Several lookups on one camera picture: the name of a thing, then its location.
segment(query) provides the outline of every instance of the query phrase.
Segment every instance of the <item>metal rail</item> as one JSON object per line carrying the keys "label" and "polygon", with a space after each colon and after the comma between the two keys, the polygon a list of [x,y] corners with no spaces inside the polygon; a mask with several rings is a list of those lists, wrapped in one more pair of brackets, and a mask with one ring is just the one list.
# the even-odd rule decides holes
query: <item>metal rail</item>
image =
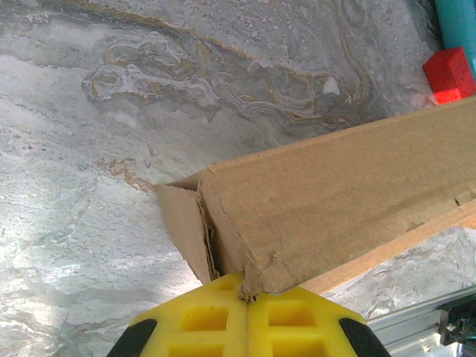
{"label": "metal rail", "polygon": [[442,305],[476,295],[476,286],[401,309],[368,321],[369,327],[392,356],[415,356],[439,344]]}

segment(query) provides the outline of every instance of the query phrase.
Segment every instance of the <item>cardboard box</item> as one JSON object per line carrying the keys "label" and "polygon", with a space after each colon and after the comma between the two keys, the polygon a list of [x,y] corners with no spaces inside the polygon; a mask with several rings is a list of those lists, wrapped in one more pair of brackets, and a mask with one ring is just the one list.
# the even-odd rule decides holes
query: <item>cardboard box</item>
{"label": "cardboard box", "polygon": [[476,98],[212,164],[156,187],[196,276],[322,292],[476,213]]}

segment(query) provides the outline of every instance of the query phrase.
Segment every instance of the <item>black rubber tip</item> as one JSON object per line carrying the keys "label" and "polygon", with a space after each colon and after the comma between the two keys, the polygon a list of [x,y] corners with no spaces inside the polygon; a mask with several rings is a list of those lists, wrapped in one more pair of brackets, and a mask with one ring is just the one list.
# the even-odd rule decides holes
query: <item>black rubber tip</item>
{"label": "black rubber tip", "polygon": [[156,326],[156,320],[148,319],[127,327],[107,357],[139,357]]}
{"label": "black rubber tip", "polygon": [[352,318],[342,318],[339,324],[358,357],[390,357],[369,326]]}

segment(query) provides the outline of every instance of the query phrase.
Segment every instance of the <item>brown stain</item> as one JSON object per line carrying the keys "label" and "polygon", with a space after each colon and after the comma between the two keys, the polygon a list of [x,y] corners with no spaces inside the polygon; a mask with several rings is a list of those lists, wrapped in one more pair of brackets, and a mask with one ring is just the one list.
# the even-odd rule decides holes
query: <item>brown stain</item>
{"label": "brown stain", "polygon": [[132,188],[147,193],[154,190],[154,185],[148,180],[138,177],[127,165],[135,162],[134,158],[125,158],[117,161],[116,159],[107,163],[104,158],[97,162],[97,166],[113,177],[123,176],[124,181]]}

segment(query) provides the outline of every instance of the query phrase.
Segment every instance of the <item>stone countertop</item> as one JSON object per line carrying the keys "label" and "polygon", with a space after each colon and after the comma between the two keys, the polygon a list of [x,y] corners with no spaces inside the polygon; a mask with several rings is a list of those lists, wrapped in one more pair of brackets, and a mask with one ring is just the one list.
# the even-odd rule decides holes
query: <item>stone countertop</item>
{"label": "stone countertop", "polygon": [[[433,105],[424,1],[105,2],[0,1],[0,356],[105,356],[199,286],[154,183]],[[452,228],[328,297],[373,317],[460,289],[475,239]]]}

